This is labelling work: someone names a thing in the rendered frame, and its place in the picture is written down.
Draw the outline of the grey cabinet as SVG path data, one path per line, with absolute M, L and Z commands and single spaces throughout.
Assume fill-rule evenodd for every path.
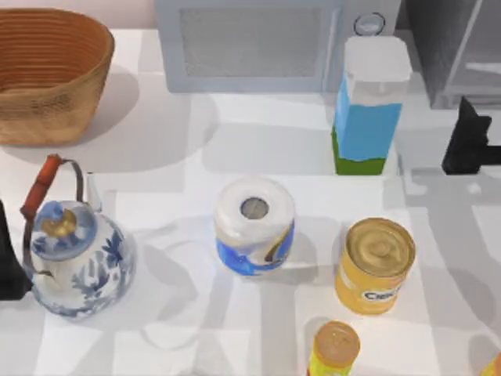
M 432 109 L 501 110 L 501 0 L 403 0 Z

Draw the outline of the yellow can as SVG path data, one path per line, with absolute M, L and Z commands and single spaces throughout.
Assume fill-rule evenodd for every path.
M 386 313 L 415 257 L 415 242 L 400 224 L 379 217 L 354 223 L 346 233 L 334 280 L 338 298 L 354 313 Z

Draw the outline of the blue green milk carton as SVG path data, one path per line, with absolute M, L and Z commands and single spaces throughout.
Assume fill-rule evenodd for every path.
M 350 37 L 331 132 L 338 175 L 380 175 L 407 93 L 412 65 L 395 36 Z

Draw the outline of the round microwave knob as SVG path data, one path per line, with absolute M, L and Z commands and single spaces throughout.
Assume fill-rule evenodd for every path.
M 385 25 L 386 20 L 380 13 L 367 13 L 357 17 L 353 29 L 358 36 L 377 36 Z

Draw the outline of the wrapped toilet paper roll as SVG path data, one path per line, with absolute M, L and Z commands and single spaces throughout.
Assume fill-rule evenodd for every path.
M 246 277 L 278 269 L 290 254 L 295 215 L 292 195 L 277 181 L 251 175 L 231 182 L 214 206 L 220 260 Z

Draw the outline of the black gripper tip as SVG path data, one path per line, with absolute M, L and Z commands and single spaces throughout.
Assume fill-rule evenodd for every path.
M 0 200 L 0 302 L 21 300 L 32 288 L 13 249 L 3 202 Z
M 501 166 L 501 145 L 490 145 L 492 118 L 480 115 L 462 96 L 458 118 L 442 159 L 446 175 L 476 175 L 483 166 Z

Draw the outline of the orange yellow package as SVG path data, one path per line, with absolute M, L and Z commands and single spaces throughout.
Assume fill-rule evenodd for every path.
M 501 376 L 501 352 L 481 369 L 479 376 Z

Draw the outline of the pale microwave oven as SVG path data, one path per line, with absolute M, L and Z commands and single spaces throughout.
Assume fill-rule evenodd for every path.
M 358 16 L 402 0 L 155 0 L 171 92 L 335 92 Z

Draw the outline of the yellow canister with orange lid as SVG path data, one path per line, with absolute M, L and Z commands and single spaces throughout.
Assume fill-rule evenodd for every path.
M 331 320 L 316 332 L 307 376 L 349 376 L 360 351 L 360 339 L 348 324 Z

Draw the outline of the blue and white teapot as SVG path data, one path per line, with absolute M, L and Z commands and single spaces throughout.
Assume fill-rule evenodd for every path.
M 72 201 L 45 199 L 59 167 L 76 178 Z M 50 313 L 83 320 L 117 303 L 135 275 L 135 249 L 103 213 L 93 174 L 58 154 L 47 156 L 23 207 L 23 269 L 35 300 Z

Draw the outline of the woven brown basket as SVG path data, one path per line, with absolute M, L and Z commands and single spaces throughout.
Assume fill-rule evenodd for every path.
M 109 28 L 56 8 L 0 8 L 0 145 L 78 140 L 114 54 Z

